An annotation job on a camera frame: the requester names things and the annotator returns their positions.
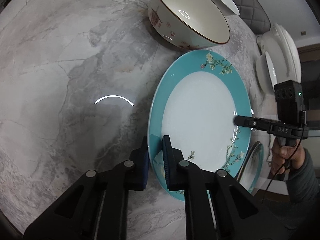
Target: white plate center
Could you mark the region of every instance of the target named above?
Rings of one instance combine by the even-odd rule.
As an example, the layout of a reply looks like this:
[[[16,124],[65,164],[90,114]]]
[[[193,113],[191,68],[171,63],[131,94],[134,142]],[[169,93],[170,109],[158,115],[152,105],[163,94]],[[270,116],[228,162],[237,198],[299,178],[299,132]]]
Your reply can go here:
[[[227,146],[235,133],[235,104],[225,84],[208,72],[184,77],[165,106],[162,136],[170,135],[180,149],[201,169],[216,171],[226,161]]]

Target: gray marble surface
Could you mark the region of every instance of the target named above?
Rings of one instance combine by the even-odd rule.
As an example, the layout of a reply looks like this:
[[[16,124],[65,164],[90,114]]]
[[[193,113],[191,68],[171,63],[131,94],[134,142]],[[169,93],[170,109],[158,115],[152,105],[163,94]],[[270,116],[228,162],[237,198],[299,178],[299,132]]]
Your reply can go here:
[[[0,209],[20,231],[86,170],[111,169],[140,146],[157,84],[187,52],[152,28],[148,1],[12,0],[0,14]],[[227,22],[230,41],[211,50],[238,70],[255,115],[274,114],[255,78],[256,37],[238,16]],[[134,106],[94,104],[106,95]],[[152,170],[128,209],[128,239],[185,239],[184,203]]]

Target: black cable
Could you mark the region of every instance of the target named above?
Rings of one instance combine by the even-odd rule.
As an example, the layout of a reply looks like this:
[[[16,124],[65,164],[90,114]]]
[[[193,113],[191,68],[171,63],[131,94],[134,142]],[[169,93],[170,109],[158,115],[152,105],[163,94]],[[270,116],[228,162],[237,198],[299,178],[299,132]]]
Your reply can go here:
[[[301,137],[300,137],[300,141],[298,142],[298,145],[297,145],[296,149],[293,151],[293,153],[290,155],[290,157],[287,159],[287,161],[289,161],[294,156],[294,154],[298,151],[298,148],[299,148],[299,146],[301,144],[301,141],[302,141],[302,138],[303,138],[304,127],[305,127],[305,125],[302,128],[302,134],[301,134]],[[266,190],[265,190],[265,192],[263,194],[262,202],[261,202],[262,204],[263,204],[264,198],[266,196],[266,193],[267,193],[267,191],[268,191],[268,189],[270,187],[271,182],[275,179],[276,175],[278,175],[278,172],[284,167],[285,164],[286,164],[286,161],[279,167],[279,169],[275,172],[275,174],[273,175],[272,179],[270,180],[270,182],[269,182],[269,184],[268,184],[268,186],[267,186],[267,188],[266,188]]]

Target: hand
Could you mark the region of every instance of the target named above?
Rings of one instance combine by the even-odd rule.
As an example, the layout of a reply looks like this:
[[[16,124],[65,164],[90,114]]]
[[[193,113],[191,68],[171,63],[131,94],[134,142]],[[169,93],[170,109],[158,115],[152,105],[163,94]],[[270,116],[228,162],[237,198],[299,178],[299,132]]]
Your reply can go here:
[[[276,171],[280,168],[282,164],[284,164],[286,159],[289,159],[289,157],[293,154],[293,151],[296,149],[297,145],[299,143],[299,140],[297,140],[297,143],[294,147],[289,146],[282,146],[280,147],[278,139],[275,138],[273,141],[273,147],[272,147],[272,162],[271,162],[271,172],[272,174],[275,174]],[[304,151],[304,148],[300,144],[297,152],[292,156],[292,167],[294,169],[299,169],[306,158],[306,153]],[[278,172],[278,174],[284,173],[284,167],[281,168],[281,170]]]

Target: person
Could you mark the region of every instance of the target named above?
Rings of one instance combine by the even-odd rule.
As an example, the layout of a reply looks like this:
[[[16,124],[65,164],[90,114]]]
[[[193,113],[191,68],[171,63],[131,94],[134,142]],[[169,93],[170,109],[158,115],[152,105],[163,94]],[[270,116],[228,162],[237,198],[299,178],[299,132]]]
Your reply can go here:
[[[275,174],[280,166],[288,159],[298,145],[295,147],[280,147],[277,138],[272,147],[271,172]],[[311,156],[307,149],[299,146],[297,152],[291,158],[292,168],[286,181],[289,203],[281,203],[266,199],[266,205],[270,211],[288,229],[288,236],[292,239],[302,239],[307,235],[312,236],[312,231],[317,230],[320,215],[320,193],[319,182],[316,178]]]

